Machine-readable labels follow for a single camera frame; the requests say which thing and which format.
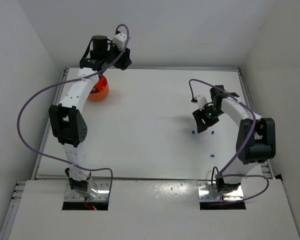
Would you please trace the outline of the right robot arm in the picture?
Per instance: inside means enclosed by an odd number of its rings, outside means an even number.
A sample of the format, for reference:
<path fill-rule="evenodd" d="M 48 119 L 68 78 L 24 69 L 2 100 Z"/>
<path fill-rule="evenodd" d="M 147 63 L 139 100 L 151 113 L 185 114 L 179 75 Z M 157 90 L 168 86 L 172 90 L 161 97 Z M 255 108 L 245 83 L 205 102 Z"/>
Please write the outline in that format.
<path fill-rule="evenodd" d="M 235 155 L 221 169 L 213 168 L 212 179 L 218 192 L 237 190 L 242 179 L 258 164 L 274 158 L 276 154 L 275 121 L 262 117 L 244 103 L 235 92 L 228 92 L 223 85 L 210 89 L 211 101 L 204 96 L 193 95 L 191 101 L 198 105 L 192 115 L 197 133 L 206 131 L 227 115 L 238 126 Z"/>

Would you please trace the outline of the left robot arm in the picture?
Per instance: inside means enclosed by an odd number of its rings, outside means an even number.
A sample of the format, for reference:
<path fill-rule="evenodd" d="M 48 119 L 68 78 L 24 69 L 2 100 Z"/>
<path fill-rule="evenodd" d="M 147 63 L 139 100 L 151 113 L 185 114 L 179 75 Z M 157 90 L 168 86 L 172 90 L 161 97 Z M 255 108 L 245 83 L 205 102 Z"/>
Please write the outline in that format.
<path fill-rule="evenodd" d="M 97 185 L 90 174 L 85 174 L 79 168 L 85 160 L 83 142 L 88 134 L 81 112 L 93 87 L 102 78 L 105 66 L 113 64 L 115 68 L 125 70 L 132 63 L 127 48 L 128 39 L 122 32 L 117 32 L 112 40 L 103 35 L 94 35 L 79 61 L 79 80 L 57 105 L 51 105 L 48 110 L 52 134 L 62 145 L 69 161 L 65 173 L 70 188 L 85 199 L 97 195 Z"/>

